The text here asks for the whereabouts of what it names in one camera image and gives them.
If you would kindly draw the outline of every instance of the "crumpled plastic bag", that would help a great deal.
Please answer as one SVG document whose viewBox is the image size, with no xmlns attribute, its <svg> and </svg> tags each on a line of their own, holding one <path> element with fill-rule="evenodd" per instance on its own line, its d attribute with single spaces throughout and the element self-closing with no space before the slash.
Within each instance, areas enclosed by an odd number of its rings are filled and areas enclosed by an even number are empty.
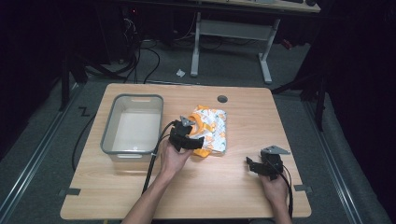
<svg viewBox="0 0 396 224">
<path fill-rule="evenodd" d="M 227 113 L 225 111 L 198 105 L 188 119 L 195 122 L 189 138 L 205 138 L 202 148 L 195 149 L 194 154 L 205 158 L 211 153 L 225 153 L 227 145 L 225 134 Z"/>
</svg>

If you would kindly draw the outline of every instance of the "translucent storage container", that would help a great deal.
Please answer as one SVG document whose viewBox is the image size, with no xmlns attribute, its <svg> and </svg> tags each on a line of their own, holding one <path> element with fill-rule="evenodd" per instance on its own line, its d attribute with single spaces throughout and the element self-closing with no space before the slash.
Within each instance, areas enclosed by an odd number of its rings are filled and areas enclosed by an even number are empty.
<svg viewBox="0 0 396 224">
<path fill-rule="evenodd" d="M 149 161 L 162 119 L 160 95 L 119 95 L 111 107 L 101 148 L 113 161 Z"/>
</svg>

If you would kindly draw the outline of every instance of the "table leg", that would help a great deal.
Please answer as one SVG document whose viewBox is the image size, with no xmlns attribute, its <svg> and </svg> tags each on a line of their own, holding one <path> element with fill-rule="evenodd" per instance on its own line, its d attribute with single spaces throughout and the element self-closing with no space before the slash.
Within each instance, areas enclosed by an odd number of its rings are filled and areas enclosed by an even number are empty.
<svg viewBox="0 0 396 224">
<path fill-rule="evenodd" d="M 265 84 L 271 84 L 272 79 L 271 79 L 271 74 L 268 69 L 268 64 L 267 64 L 267 57 L 270 52 L 271 46 L 274 42 L 274 38 L 276 35 L 277 27 L 279 26 L 280 19 L 276 19 L 274 22 L 274 25 L 271 29 L 269 38 L 267 40 L 267 46 L 265 47 L 264 53 L 259 53 L 259 59 L 260 59 L 260 65 L 262 66 L 262 75 L 264 76 L 264 82 Z"/>
<path fill-rule="evenodd" d="M 192 62 L 191 62 L 191 76 L 198 76 L 198 65 L 199 65 L 199 38 L 201 32 L 201 12 L 197 12 L 197 22 L 195 25 L 195 45 L 194 52 L 192 53 Z"/>
</svg>

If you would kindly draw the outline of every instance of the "black clamp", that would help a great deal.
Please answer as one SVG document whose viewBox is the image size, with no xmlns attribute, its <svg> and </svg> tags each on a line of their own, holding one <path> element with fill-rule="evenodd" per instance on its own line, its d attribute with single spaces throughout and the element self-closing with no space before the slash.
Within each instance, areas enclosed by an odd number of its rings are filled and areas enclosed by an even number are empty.
<svg viewBox="0 0 396 224">
<path fill-rule="evenodd" d="M 188 120 L 180 116 L 180 120 L 175 120 L 174 127 L 171 129 L 169 142 L 175 147 L 177 151 L 181 148 L 197 149 L 202 148 L 204 145 L 204 138 L 193 139 L 189 138 L 188 134 L 191 132 L 191 125 L 195 124 L 194 121 Z"/>
<path fill-rule="evenodd" d="M 262 163 L 255 162 L 247 157 L 249 170 L 259 175 L 268 175 L 271 180 L 274 180 L 277 175 L 283 173 L 283 161 L 279 154 L 290 154 L 290 152 L 280 147 L 271 146 L 262 149 L 260 154 Z"/>
</svg>

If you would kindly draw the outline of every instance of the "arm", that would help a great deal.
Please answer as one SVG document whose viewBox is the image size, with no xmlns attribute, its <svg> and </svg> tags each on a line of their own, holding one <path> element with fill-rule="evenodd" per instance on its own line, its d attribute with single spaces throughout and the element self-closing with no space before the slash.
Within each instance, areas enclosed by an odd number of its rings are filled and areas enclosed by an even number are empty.
<svg viewBox="0 0 396 224">
<path fill-rule="evenodd" d="M 163 143 L 161 171 L 148 189 L 134 204 L 131 211 L 129 211 L 125 219 L 122 221 L 123 224 L 151 223 L 161 197 L 165 193 L 172 179 L 184 167 L 187 158 L 192 154 L 192 152 L 193 150 L 187 150 L 184 153 L 179 153 L 168 140 Z"/>
<path fill-rule="evenodd" d="M 265 197 L 270 202 L 276 224 L 290 224 L 288 206 L 288 186 L 280 176 L 275 180 L 270 180 L 269 176 L 259 175 L 264 186 Z"/>
</svg>

